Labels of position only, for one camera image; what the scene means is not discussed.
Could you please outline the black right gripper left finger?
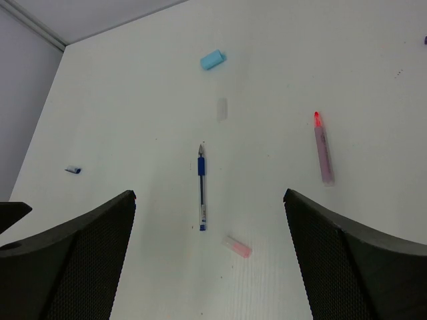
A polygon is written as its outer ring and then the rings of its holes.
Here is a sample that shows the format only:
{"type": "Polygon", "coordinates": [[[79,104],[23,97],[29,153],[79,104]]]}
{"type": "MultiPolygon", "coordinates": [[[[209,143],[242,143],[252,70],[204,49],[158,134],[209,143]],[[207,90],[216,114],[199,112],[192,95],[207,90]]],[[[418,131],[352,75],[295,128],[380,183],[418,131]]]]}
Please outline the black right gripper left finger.
{"type": "Polygon", "coordinates": [[[109,319],[135,217],[132,190],[1,246],[2,319],[109,319]]]}

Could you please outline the blue gel pen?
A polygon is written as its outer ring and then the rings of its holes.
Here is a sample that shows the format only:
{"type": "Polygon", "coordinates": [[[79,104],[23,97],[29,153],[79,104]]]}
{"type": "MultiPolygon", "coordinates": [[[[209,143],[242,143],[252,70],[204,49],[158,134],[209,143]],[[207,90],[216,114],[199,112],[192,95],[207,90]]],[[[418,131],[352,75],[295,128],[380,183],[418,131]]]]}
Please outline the blue gel pen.
{"type": "Polygon", "coordinates": [[[205,231],[207,225],[207,215],[205,208],[205,157],[203,146],[198,149],[197,174],[199,177],[199,230],[205,231]]]}

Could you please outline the blue pen cap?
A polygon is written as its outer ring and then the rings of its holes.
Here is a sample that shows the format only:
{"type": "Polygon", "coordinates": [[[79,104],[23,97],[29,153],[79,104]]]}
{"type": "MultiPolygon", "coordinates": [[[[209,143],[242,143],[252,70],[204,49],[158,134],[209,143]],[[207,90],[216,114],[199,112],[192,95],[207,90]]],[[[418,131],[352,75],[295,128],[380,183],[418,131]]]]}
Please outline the blue pen cap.
{"type": "Polygon", "coordinates": [[[65,168],[66,172],[72,173],[72,174],[80,174],[81,173],[81,168],[80,167],[76,167],[76,166],[72,166],[72,165],[68,165],[65,168]]]}

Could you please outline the clear pen cap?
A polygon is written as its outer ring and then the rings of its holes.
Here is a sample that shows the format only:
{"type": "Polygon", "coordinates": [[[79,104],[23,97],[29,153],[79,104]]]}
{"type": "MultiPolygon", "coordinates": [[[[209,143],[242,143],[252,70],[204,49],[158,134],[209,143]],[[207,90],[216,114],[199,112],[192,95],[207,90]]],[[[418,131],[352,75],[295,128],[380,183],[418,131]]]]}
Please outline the clear pen cap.
{"type": "Polygon", "coordinates": [[[221,123],[228,118],[228,100],[224,97],[219,98],[217,102],[217,121],[221,123]]]}

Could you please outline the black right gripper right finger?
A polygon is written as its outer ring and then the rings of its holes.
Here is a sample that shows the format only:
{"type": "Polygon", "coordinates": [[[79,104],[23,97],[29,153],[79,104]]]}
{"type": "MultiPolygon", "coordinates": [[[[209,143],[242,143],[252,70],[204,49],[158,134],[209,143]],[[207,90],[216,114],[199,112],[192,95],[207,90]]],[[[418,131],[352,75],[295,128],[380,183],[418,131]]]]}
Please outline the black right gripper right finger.
{"type": "Polygon", "coordinates": [[[314,319],[425,319],[426,246],[288,189],[286,217],[314,319]]]}

